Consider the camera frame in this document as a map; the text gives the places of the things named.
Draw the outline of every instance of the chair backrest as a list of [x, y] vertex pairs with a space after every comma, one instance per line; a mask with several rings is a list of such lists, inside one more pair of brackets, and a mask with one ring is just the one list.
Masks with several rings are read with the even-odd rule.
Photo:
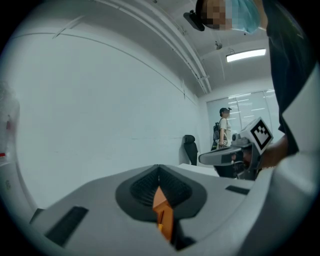
[[195, 137], [192, 135], [185, 135], [184, 136], [184, 149], [186, 154], [188, 155], [190, 162], [193, 166], [197, 165], [197, 145], [195, 143]]

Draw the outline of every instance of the blue surgical mask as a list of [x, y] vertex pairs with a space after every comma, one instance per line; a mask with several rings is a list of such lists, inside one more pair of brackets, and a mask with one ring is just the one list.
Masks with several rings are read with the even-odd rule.
[[249, 34], [260, 25], [260, 14], [253, 0], [226, 0], [225, 18], [232, 19], [232, 29]]

